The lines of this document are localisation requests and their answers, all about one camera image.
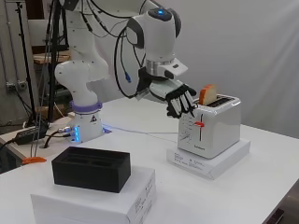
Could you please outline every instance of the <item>white pedestal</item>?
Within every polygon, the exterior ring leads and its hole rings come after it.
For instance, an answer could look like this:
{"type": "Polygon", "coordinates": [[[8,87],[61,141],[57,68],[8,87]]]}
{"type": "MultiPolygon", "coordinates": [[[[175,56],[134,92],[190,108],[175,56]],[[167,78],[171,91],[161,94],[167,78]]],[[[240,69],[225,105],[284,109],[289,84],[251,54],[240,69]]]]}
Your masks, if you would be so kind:
{"type": "Polygon", "coordinates": [[[250,141],[240,139],[219,156],[208,160],[197,156],[191,152],[173,148],[167,150],[167,160],[185,170],[197,175],[205,176],[209,179],[216,179],[222,175],[227,169],[234,166],[238,161],[249,154],[250,141]]]}
{"type": "Polygon", "coordinates": [[[36,224],[139,224],[155,196],[154,170],[133,166],[120,193],[52,185],[31,198],[36,224]]]}

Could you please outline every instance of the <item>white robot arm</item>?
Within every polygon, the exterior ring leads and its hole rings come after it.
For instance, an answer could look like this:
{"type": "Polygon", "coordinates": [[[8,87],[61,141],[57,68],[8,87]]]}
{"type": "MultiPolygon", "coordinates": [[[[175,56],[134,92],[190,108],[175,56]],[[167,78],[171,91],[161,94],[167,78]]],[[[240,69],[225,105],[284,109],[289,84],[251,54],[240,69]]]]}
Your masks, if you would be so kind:
{"type": "Polygon", "coordinates": [[[110,59],[105,54],[104,43],[93,31],[99,25],[105,28],[99,14],[95,13],[96,9],[110,17],[128,19],[123,31],[129,42],[145,50],[146,66],[138,72],[139,83],[135,95],[149,91],[158,99],[168,102],[167,115],[170,117],[180,118],[182,113],[192,113],[194,106],[191,95],[196,92],[176,80],[188,68],[174,54],[180,31],[180,19],[174,10],[165,9],[150,0],[59,2],[66,10],[72,61],[58,64],[55,76],[73,96],[76,116],[70,126],[76,127],[77,132],[72,141],[85,142],[103,134],[99,116],[101,104],[96,94],[87,88],[87,83],[108,77],[109,70],[107,62],[110,59]]]}

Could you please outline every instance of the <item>white table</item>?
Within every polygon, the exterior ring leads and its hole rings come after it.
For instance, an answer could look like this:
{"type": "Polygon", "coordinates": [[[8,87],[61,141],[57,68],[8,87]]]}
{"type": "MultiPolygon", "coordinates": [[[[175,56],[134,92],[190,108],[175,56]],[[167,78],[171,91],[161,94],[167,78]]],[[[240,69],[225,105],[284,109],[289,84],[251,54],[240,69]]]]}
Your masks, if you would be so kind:
{"type": "MultiPolygon", "coordinates": [[[[104,104],[102,118],[124,129],[178,131],[178,121],[165,116],[165,105],[146,100],[104,104]]],[[[175,134],[113,130],[81,146],[127,151],[133,165],[156,169],[158,198],[146,224],[259,224],[299,178],[299,140],[247,126],[241,131],[251,140],[250,155],[214,181],[166,162],[166,150],[176,146],[175,134]]],[[[1,223],[35,223],[30,193],[53,184],[50,160],[55,156],[0,175],[1,223]]]]}

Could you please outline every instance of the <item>orange object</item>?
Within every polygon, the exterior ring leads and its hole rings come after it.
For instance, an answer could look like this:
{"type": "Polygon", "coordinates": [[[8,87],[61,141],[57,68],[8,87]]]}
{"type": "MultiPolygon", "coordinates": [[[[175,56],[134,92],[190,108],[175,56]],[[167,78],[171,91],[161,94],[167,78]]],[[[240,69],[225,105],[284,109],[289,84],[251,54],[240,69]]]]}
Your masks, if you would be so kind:
{"type": "Polygon", "coordinates": [[[200,126],[201,128],[205,127],[205,124],[203,122],[200,122],[200,121],[196,121],[194,124],[200,126]]]}
{"type": "Polygon", "coordinates": [[[208,105],[217,99],[216,86],[213,84],[206,85],[199,95],[199,104],[208,105]]]}
{"type": "Polygon", "coordinates": [[[31,164],[31,163],[37,163],[37,162],[45,162],[46,159],[41,158],[41,157],[30,157],[30,158],[25,158],[22,160],[22,164],[31,164]]]}

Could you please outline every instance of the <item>black label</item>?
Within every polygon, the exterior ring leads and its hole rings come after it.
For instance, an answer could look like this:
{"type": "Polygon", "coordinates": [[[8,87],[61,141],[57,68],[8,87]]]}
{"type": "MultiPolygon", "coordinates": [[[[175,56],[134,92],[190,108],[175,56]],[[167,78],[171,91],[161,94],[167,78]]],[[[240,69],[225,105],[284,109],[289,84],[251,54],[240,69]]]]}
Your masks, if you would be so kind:
{"type": "Polygon", "coordinates": [[[97,121],[97,119],[96,119],[95,115],[93,115],[91,122],[96,122],[96,121],[97,121]]]}

